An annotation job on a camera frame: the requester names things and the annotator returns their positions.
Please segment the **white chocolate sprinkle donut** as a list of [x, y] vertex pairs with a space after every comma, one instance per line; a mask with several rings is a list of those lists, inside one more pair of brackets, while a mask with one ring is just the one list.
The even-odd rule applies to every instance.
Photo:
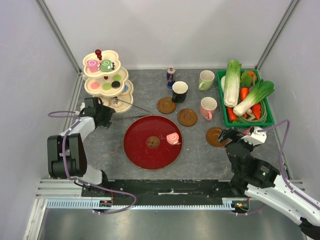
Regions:
[[122, 105], [122, 101], [120, 101], [118, 98], [114, 97], [110, 99], [110, 105], [114, 108], [118, 108]]

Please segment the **silver metal serving tongs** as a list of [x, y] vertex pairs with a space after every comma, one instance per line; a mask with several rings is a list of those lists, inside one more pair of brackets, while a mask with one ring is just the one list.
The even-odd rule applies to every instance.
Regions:
[[145, 109], [141, 106], [138, 106], [134, 104], [133, 102], [126, 101], [123, 99], [118, 98], [120, 101], [122, 101], [123, 104], [126, 104], [130, 107], [130, 109], [125, 113], [127, 118], [141, 118], [141, 117], [146, 117], [146, 116], [153, 116], [154, 113], [148, 109]]

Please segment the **green macaron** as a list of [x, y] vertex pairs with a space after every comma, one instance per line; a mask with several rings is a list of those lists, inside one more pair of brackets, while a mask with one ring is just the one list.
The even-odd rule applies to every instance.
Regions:
[[114, 80], [114, 81], [121, 81], [122, 80], [122, 76], [120, 75], [120, 74], [116, 74], [116, 75], [114, 75], [113, 77], [112, 77], [112, 79]]
[[109, 83], [109, 82], [103, 84], [103, 86], [102, 86], [102, 89], [105, 90], [105, 91], [108, 91], [108, 90], [110, 90], [111, 88], [112, 88], [112, 84]]

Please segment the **pink macaron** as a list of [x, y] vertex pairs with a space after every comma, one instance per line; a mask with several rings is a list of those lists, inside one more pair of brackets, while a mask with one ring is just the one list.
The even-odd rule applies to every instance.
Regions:
[[90, 84], [90, 88], [93, 90], [97, 90], [100, 87], [100, 84], [98, 82], [93, 82]]

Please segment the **black sandwich cookie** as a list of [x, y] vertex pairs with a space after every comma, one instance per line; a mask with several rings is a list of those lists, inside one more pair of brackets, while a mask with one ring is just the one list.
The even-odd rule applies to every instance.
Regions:
[[119, 81], [113, 81], [113, 82], [111, 83], [111, 87], [112, 87], [113, 89], [118, 89], [120, 86], [121, 86], [121, 83], [120, 83]]

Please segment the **blue frosted donut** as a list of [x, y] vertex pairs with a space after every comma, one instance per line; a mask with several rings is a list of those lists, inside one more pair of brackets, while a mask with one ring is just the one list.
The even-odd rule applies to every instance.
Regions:
[[122, 92], [122, 95], [126, 95], [128, 92], [129, 92], [129, 86], [125, 85], [123, 92]]

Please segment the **salmon pink swirl roll cake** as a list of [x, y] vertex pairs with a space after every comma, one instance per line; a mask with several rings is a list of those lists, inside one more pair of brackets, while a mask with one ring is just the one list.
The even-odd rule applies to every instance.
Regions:
[[170, 144], [170, 145], [180, 145], [181, 143], [179, 142], [179, 135], [177, 132], [173, 132], [173, 133], [170, 133], [166, 136], [166, 140], [167, 142]]

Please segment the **green swirl roll cake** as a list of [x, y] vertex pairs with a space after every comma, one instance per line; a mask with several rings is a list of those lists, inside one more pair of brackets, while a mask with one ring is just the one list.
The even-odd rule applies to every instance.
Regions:
[[104, 59], [100, 63], [100, 70], [104, 73], [112, 72], [115, 69], [115, 63], [109, 59]]

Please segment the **hot pink swirl roll cake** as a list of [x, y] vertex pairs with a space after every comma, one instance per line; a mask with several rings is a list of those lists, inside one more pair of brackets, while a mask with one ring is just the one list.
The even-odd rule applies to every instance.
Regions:
[[100, 62], [98, 60], [90, 59], [86, 63], [91, 73], [96, 73], [100, 70]]

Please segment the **black mug white inside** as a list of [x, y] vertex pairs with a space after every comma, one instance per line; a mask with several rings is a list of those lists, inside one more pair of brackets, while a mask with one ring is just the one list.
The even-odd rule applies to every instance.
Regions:
[[184, 81], [176, 81], [172, 86], [172, 102], [183, 103], [187, 97], [188, 85]]

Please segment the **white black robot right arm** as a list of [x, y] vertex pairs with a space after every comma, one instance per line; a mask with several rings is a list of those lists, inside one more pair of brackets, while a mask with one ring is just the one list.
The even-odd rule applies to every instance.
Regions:
[[233, 177], [229, 191], [235, 197], [245, 195], [261, 201], [296, 223], [309, 238], [320, 238], [320, 203], [294, 186], [276, 167], [253, 157], [253, 149], [267, 139], [266, 131], [253, 126], [247, 134], [236, 128], [223, 129], [219, 142], [229, 139], [226, 154]]

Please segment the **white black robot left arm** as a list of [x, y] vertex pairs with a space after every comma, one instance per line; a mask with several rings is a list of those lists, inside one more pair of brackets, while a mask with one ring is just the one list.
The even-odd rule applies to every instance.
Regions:
[[72, 118], [73, 124], [58, 135], [47, 139], [48, 173], [53, 179], [67, 179], [92, 187], [98, 196], [110, 191], [108, 178], [103, 170], [88, 164], [83, 140], [98, 127], [109, 128], [115, 109], [105, 106], [99, 97], [84, 99], [80, 112], [54, 111], [51, 118]]

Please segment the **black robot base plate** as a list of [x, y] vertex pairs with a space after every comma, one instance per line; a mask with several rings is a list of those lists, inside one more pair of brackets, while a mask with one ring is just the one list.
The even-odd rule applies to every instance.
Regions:
[[116, 179], [108, 180], [106, 188], [140, 196], [212, 196], [215, 198], [246, 198], [236, 194], [228, 180], [217, 179]]

